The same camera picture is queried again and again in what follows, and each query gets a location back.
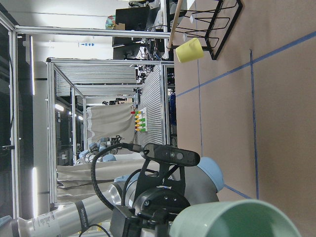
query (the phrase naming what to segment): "fabric curtain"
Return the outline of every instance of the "fabric curtain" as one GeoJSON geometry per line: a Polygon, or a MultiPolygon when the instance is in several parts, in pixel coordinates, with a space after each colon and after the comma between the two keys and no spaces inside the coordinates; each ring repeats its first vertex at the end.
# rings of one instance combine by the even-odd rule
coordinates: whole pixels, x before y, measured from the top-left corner
{"type": "Polygon", "coordinates": [[[87,108],[88,143],[97,142],[101,137],[120,135],[124,142],[134,141],[133,103],[94,106],[87,108]]]}
{"type": "MultiPolygon", "coordinates": [[[[144,164],[144,159],[118,160],[96,164],[96,180],[100,190],[106,191],[113,180],[129,175],[144,164]]],[[[91,164],[57,166],[58,202],[75,202],[95,195],[91,183],[91,164]]],[[[159,170],[159,164],[151,162],[149,169],[159,170]]]]}

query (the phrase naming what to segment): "tan floor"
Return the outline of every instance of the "tan floor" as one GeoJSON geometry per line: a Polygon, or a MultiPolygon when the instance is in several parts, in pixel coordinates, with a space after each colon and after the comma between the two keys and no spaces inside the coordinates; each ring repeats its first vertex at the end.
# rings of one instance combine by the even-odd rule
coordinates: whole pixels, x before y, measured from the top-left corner
{"type": "MultiPolygon", "coordinates": [[[[214,2],[196,0],[192,9],[210,9],[214,2]]],[[[235,190],[224,188],[220,200],[256,198],[258,192],[259,199],[284,211],[302,236],[315,236],[316,4],[242,2],[216,61],[208,52],[183,64],[175,56],[178,145],[219,163],[227,187],[235,190]]],[[[205,23],[185,18],[180,27],[201,29],[205,23]]],[[[183,43],[182,36],[176,34],[174,45],[183,43]]]]}

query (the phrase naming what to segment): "wooden stick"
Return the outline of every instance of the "wooden stick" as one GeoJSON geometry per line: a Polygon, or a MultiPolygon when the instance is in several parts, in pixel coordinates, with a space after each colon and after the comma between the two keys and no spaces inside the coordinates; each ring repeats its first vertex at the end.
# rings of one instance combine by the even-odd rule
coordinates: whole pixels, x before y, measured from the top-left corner
{"type": "Polygon", "coordinates": [[[180,14],[180,10],[181,10],[182,1],[183,0],[178,0],[176,12],[174,14],[173,25],[172,25],[172,29],[171,29],[168,45],[167,45],[167,50],[168,51],[171,50],[172,41],[173,41],[173,37],[174,37],[174,32],[176,31],[177,24],[178,24],[178,19],[179,19],[179,14],[180,14]]]}

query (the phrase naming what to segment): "light blue joint cap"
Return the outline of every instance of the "light blue joint cap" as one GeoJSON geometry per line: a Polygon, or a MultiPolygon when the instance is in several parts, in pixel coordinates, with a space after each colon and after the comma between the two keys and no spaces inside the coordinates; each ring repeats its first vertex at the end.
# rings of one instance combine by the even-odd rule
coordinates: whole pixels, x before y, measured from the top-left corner
{"type": "Polygon", "coordinates": [[[96,142],[92,142],[92,143],[89,144],[90,150],[92,150],[93,148],[95,148],[97,146],[98,146],[98,144],[96,142]]]}
{"type": "Polygon", "coordinates": [[[217,188],[217,192],[223,189],[225,183],[223,172],[212,158],[202,157],[197,166],[210,177],[217,188]]]}
{"type": "Polygon", "coordinates": [[[102,162],[108,162],[108,161],[117,161],[117,159],[115,158],[113,154],[107,154],[103,156],[102,162]]]}
{"type": "MultiPolygon", "coordinates": [[[[127,174],[127,175],[123,175],[123,176],[121,176],[121,177],[115,178],[115,179],[114,179],[114,182],[115,182],[115,183],[116,183],[116,182],[125,182],[125,181],[128,179],[129,176],[130,176],[130,174],[127,174]]],[[[139,176],[139,173],[135,174],[135,175],[131,178],[130,183],[131,183],[132,181],[137,180],[137,179],[138,179],[138,176],[139,176]]]]}
{"type": "Polygon", "coordinates": [[[99,146],[99,152],[103,151],[106,149],[106,145],[105,144],[102,144],[99,146]]]}
{"type": "Polygon", "coordinates": [[[108,137],[101,137],[100,142],[108,142],[109,138],[108,137]]]}
{"type": "Polygon", "coordinates": [[[84,150],[83,152],[80,152],[79,158],[85,157],[89,153],[89,150],[84,150]]]}
{"type": "Polygon", "coordinates": [[[12,217],[11,216],[4,216],[0,218],[0,227],[4,226],[7,222],[11,221],[12,217]]]}

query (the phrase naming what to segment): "black wire rack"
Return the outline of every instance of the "black wire rack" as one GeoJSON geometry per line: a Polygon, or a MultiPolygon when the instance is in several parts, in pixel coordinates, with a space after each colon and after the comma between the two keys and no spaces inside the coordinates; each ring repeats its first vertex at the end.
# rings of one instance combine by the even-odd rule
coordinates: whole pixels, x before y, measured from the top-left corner
{"type": "Polygon", "coordinates": [[[203,46],[202,49],[209,51],[212,60],[216,60],[238,19],[242,7],[241,0],[218,0],[216,8],[213,10],[187,10],[184,17],[190,18],[191,22],[206,23],[208,28],[190,29],[178,26],[176,32],[185,34],[187,38],[204,38],[206,46],[203,46]]]}

